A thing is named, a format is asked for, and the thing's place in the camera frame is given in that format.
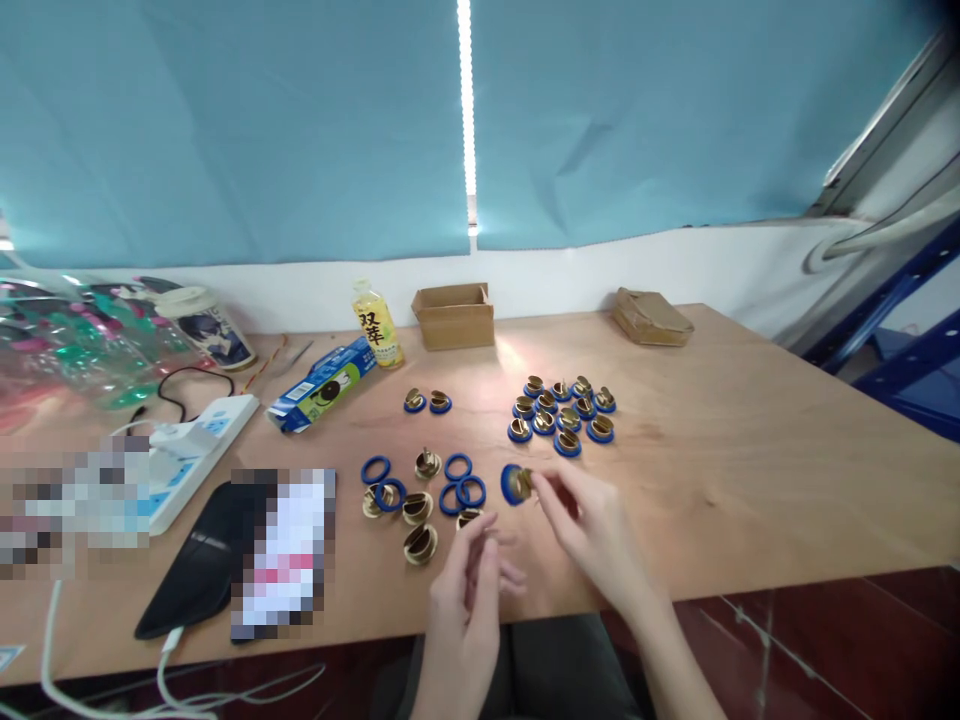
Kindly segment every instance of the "yellow drink bottle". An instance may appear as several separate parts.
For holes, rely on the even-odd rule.
[[[360,320],[360,327],[367,335],[367,342],[377,359],[377,365],[385,370],[403,365],[403,350],[397,340],[397,328],[393,325],[386,301],[370,289],[366,278],[353,284],[356,293],[353,298],[353,311]]]

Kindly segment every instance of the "metal rack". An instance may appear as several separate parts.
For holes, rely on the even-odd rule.
[[[866,343],[879,364],[853,386],[938,435],[960,442],[960,309],[919,336],[880,328],[903,300],[960,254],[960,219],[804,354],[835,375]],[[957,288],[960,302],[960,288]]]

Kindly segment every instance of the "dark pants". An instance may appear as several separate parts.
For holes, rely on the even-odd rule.
[[[413,655],[377,679],[371,720],[408,720],[423,636]],[[500,628],[500,655],[481,720],[635,720],[641,718],[599,615],[534,620]]]

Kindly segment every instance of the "black phone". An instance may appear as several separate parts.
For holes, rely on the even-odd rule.
[[[276,498],[275,484],[227,482],[213,491],[140,618],[137,640],[195,625],[230,604],[231,580],[242,576],[243,556],[270,498]]]

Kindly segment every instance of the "hand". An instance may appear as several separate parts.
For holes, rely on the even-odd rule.
[[[496,520],[485,513],[460,530],[430,586],[415,719],[474,720],[483,708],[500,650],[500,592],[522,594],[527,580],[500,557]]]
[[[560,545],[621,615],[665,597],[647,573],[616,486],[570,463],[532,479]]]

